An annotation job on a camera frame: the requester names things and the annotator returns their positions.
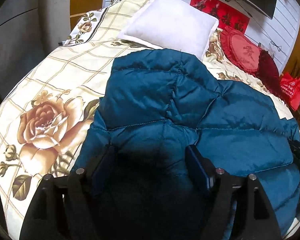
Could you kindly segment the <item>dark red velvet cushion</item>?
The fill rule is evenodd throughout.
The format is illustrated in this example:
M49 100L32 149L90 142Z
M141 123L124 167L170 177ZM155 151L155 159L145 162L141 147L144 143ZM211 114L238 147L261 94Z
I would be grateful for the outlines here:
M279 71L274 60L265 50L260 51L256 76L271 94L283 99Z

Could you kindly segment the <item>blue down jacket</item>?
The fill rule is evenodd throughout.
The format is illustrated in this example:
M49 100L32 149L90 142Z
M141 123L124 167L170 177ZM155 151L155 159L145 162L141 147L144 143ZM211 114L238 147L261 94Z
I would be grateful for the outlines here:
M290 140L300 140L298 124L269 96L216 79L194 55L142 50L114 60L74 167L117 150L93 197L99 239L199 238L212 203L189 179L189 145L234 176L256 174L285 234L300 196Z

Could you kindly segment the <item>red heart-shaped cushion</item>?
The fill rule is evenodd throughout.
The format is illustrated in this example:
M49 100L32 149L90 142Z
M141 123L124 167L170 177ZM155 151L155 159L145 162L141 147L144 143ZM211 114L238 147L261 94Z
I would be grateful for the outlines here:
M255 76L258 71L260 48L231 27L225 27L219 39L226 58L240 70Z

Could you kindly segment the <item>red shopping bag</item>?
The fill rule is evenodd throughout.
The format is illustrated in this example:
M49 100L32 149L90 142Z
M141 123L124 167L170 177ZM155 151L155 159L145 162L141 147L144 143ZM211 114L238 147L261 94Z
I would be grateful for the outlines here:
M280 87L287 105L297 111L300 106L300 76L294 78L285 72L281 77Z

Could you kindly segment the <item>white square pillow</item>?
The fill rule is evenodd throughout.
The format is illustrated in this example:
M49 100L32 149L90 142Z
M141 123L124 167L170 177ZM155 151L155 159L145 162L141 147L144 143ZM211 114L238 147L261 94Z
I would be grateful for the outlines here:
M219 20L182 0L149 0L127 21L118 37L148 48L167 48L201 60Z

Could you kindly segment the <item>red wall banner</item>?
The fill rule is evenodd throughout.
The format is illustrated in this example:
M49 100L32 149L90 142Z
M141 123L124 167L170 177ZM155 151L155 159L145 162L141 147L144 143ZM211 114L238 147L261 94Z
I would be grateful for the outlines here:
M250 18L235 8L220 0L191 0L190 5L219 20L218 28L229 26L241 33L245 33Z

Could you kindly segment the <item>floral cream bed quilt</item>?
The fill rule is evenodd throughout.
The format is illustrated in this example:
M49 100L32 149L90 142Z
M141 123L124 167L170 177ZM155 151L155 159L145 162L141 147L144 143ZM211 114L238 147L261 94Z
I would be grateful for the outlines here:
M0 106L0 219L11 239L18 239L27 208L44 172L62 176L79 155L98 100L105 91L113 60L137 50L114 36L148 0L115 0L90 11L92 29L78 41L55 49L27 74ZM25 116L44 105L62 115L48 126L62 127L57 144L41 150L19 142Z

